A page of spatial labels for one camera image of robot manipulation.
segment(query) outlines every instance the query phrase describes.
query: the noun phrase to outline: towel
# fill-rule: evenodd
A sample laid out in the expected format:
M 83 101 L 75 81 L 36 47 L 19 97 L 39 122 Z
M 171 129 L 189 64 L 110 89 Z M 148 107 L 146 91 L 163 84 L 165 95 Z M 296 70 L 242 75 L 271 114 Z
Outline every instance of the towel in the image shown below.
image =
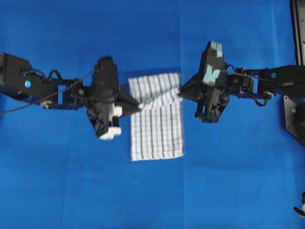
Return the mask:
M 131 95 L 140 112 L 131 115 L 131 159 L 156 160 L 184 154 L 183 114 L 177 95 L 180 75 L 166 73 L 131 78 Z

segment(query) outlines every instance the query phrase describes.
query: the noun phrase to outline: towel fold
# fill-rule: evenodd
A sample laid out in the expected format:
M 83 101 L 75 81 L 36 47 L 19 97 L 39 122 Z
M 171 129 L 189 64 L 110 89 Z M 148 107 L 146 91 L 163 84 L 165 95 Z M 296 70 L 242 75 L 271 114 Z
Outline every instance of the towel fold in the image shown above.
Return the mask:
M 129 79 L 141 112 L 131 115 L 132 161 L 169 159 L 184 154 L 180 75 L 166 73 Z

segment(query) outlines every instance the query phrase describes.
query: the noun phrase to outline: metal bracket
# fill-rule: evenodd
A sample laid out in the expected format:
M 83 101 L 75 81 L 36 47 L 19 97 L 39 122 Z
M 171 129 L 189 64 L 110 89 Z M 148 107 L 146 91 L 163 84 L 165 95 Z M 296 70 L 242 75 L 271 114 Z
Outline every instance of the metal bracket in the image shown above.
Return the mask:
M 300 125 L 297 121 L 297 104 L 290 100 L 286 95 L 284 99 L 285 108 L 285 125 L 286 130 L 303 146 L 305 147 L 305 138 L 298 132 L 298 126 Z

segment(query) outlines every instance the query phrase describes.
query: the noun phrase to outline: blue tabletop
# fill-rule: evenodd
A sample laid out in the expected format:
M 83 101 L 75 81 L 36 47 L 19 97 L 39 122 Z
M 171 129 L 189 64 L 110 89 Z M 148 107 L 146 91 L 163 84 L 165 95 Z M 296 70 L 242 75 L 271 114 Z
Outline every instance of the blue tabletop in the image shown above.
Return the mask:
M 111 55 L 121 84 L 142 73 L 199 67 L 210 40 L 236 67 L 295 64 L 287 0 L 2 1 L 0 52 L 80 78 Z M 24 105 L 0 95 L 0 109 Z M 304 228 L 305 150 L 286 132 L 282 97 L 231 101 L 220 122 L 183 101 L 183 158 L 131 162 L 122 135 L 95 138 L 86 110 L 38 106 L 0 115 L 0 227 Z

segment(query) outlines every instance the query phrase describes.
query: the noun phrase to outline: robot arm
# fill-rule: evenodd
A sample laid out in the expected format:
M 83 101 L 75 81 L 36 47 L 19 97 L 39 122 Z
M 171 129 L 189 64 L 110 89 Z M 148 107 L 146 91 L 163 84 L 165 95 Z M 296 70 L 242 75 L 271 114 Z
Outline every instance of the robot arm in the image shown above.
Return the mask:
M 204 123 L 217 123 L 230 95 L 251 98 L 259 106 L 265 106 L 277 94 L 285 96 L 285 117 L 287 130 L 305 146 L 305 66 L 291 65 L 273 69 L 234 69 L 224 61 L 222 46 L 209 42 L 202 54 L 200 67 L 185 85 L 179 95 L 197 102 L 196 118 Z M 254 93 L 253 78 L 258 79 Z
M 62 104 L 58 104 L 59 85 L 66 86 Z M 96 136 L 102 140 L 120 135 L 119 118 L 140 110 L 138 102 L 119 85 L 118 69 L 112 57 L 98 60 L 92 83 L 86 87 L 82 80 L 62 79 L 57 70 L 51 71 L 47 78 L 27 60 L 3 53 L 0 55 L 0 93 L 45 109 L 86 107 Z

